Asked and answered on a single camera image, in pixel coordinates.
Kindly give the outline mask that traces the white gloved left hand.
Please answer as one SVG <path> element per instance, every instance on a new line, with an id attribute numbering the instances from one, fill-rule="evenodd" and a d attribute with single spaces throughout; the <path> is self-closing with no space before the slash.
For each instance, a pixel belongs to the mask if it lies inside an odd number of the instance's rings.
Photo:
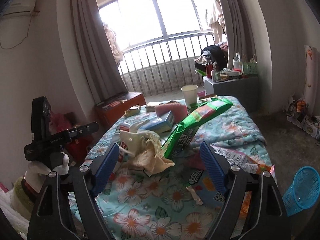
<path id="1" fill-rule="evenodd" d="M 46 176 L 50 172 L 55 171 L 60 176 L 68 174 L 69 156 L 64 152 L 53 153 L 51 156 L 54 158 L 54 164 L 58 164 L 56 167 L 50 169 L 44 163 L 34 160 L 28 164 L 28 168 L 24 174 L 26 182 L 37 193 L 40 192 Z"/>

